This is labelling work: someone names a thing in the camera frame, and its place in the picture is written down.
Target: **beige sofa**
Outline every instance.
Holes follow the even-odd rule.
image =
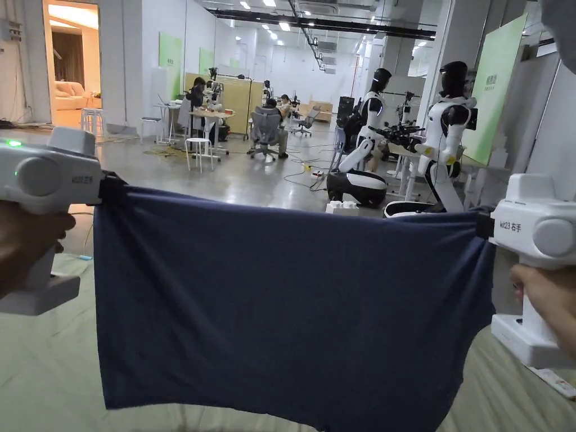
[[[90,93],[79,82],[56,81],[54,85],[57,110],[82,109],[88,105]]]

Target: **wooden partition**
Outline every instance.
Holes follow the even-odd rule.
[[[190,90],[196,77],[202,77],[206,82],[210,79],[208,75],[203,74],[186,74],[184,79],[184,88]],[[254,111],[262,102],[262,91],[264,90],[263,82],[252,82],[252,91],[250,93],[250,80],[238,79],[233,77],[218,76],[217,81],[224,85],[222,94],[222,105],[225,109],[232,109],[234,116],[226,120],[230,126],[230,132],[235,134],[245,134],[247,130],[248,114]]]

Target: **ceiling duct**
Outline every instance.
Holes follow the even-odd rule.
[[[318,51],[320,52],[336,52],[338,44],[336,42],[322,42],[318,41]]]
[[[338,15],[338,0],[300,0],[300,10],[317,15]]]
[[[325,65],[336,66],[336,57],[322,56],[322,62]]]

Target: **navy blue cloth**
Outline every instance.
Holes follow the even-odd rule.
[[[106,407],[198,404],[331,432],[435,431],[494,312],[494,247],[475,222],[105,189],[94,263]]]

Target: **human hand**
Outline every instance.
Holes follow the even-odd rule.
[[[576,358],[576,267],[548,271],[519,264],[511,278],[519,298],[528,296],[561,347]]]
[[[70,214],[34,215],[18,204],[0,201],[0,298],[76,225]]]

